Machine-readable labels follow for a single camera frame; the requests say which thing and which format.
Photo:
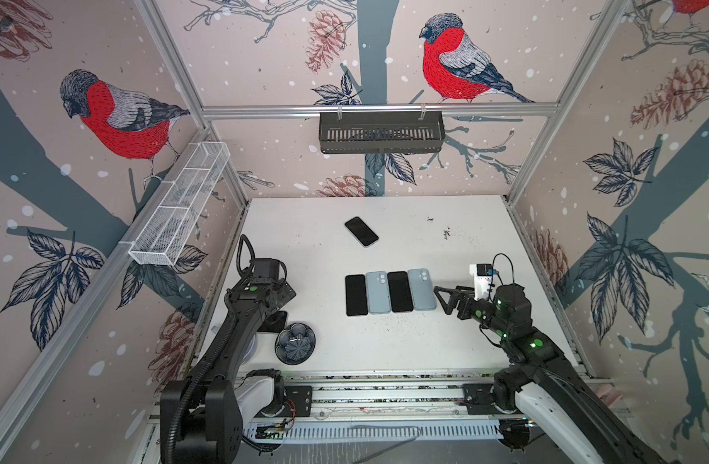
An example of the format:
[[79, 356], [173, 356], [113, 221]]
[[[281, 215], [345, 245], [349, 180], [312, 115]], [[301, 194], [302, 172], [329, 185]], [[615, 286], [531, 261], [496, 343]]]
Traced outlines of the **light blue phone case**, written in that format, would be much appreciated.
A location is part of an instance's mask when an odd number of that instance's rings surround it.
[[415, 310], [426, 311], [437, 308], [437, 299], [429, 271], [426, 269], [408, 270], [408, 279]]
[[391, 312], [389, 282], [386, 272], [370, 272], [365, 275], [368, 312], [387, 314]]

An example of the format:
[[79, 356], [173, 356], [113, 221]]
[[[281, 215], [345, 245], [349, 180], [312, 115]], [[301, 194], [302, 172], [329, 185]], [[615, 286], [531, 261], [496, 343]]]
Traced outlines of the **black phone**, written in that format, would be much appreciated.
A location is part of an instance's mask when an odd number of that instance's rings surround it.
[[345, 222], [345, 227], [356, 238], [356, 241], [362, 245], [362, 247], [371, 247], [379, 241], [379, 236], [360, 217], [354, 217], [347, 220]]
[[394, 313], [412, 312], [414, 302], [412, 301], [408, 273], [406, 271], [390, 272], [387, 274], [387, 283], [389, 284], [391, 311]]
[[279, 334], [287, 325], [288, 312], [284, 310], [277, 311], [270, 315], [258, 329], [259, 333]]
[[346, 313], [348, 317], [368, 315], [366, 278], [350, 275], [345, 278]]

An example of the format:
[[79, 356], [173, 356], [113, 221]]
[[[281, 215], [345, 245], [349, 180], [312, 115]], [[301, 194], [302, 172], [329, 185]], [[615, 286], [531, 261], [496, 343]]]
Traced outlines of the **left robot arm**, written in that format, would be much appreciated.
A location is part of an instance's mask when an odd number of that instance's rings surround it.
[[254, 258], [228, 289], [227, 316], [198, 364], [160, 395], [163, 463], [231, 463], [244, 438], [244, 417], [234, 382], [242, 356], [262, 324], [296, 293], [280, 276], [284, 263]]

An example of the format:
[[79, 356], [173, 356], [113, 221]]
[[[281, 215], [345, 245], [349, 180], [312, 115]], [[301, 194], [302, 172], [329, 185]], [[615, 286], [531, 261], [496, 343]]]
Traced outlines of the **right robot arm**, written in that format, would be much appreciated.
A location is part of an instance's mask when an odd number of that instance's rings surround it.
[[436, 286], [447, 315], [458, 312], [499, 337], [509, 367], [494, 375], [499, 411], [534, 421], [574, 463], [663, 463], [665, 459], [626, 426], [574, 369], [547, 334], [534, 327], [524, 287], [505, 284], [493, 299], [465, 286]]

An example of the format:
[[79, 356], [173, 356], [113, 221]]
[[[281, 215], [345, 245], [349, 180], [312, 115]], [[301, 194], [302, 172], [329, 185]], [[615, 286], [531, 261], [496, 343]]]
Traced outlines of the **dark flower-shaped dish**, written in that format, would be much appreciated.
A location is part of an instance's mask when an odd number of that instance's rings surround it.
[[300, 365], [312, 356], [315, 347], [314, 331], [306, 324], [294, 323], [278, 334], [274, 351], [284, 365]]

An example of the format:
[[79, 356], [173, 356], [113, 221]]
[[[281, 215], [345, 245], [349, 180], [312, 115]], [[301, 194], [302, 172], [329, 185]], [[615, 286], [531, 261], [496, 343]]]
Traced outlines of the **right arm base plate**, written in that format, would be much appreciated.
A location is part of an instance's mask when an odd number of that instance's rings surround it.
[[470, 415], [515, 414], [514, 392], [504, 384], [464, 384], [460, 402]]

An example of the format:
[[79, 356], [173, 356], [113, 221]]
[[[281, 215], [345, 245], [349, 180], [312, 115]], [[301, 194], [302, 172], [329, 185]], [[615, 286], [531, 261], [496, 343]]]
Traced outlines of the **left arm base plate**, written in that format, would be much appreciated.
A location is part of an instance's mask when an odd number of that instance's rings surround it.
[[313, 388], [310, 386], [292, 386], [285, 388], [283, 401], [279, 406], [271, 406], [256, 415], [262, 419], [309, 418], [313, 402]]

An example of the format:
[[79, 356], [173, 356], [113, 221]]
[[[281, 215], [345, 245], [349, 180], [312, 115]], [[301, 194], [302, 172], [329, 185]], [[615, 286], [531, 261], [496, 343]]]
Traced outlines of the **black wall basket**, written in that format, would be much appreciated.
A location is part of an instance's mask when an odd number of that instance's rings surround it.
[[440, 152], [445, 124], [438, 111], [323, 113], [320, 149], [326, 155]]

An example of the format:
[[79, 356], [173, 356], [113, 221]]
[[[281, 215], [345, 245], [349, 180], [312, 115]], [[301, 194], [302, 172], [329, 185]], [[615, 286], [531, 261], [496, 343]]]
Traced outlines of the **white mesh wall basket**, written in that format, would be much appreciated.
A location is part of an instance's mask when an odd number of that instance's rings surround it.
[[137, 264], [177, 264], [229, 158], [223, 142], [202, 141], [194, 146], [128, 252]]

